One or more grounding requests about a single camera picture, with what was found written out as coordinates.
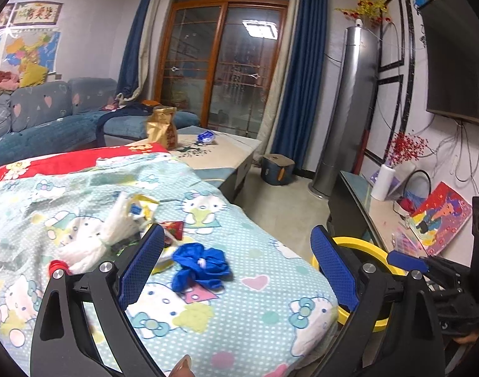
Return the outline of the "person right hand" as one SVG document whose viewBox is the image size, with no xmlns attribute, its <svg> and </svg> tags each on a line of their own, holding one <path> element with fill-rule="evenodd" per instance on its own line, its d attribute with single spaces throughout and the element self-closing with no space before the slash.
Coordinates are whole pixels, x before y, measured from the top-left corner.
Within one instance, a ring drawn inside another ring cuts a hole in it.
<svg viewBox="0 0 479 377">
<path fill-rule="evenodd" d="M 453 337 L 452 339 L 457 342 L 459 345 L 472 345 L 479 338 L 479 329 L 471 331 L 468 335 Z"/>
</svg>

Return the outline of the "person left hand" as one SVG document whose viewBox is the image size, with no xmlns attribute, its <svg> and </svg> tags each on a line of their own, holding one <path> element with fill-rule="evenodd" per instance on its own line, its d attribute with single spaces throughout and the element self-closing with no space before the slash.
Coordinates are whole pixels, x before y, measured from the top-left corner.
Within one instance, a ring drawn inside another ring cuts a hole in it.
<svg viewBox="0 0 479 377">
<path fill-rule="evenodd" d="M 191 366 L 192 358 L 189 355 L 184 355 L 184 357 L 173 367 L 169 377 L 194 377 Z"/>
</svg>

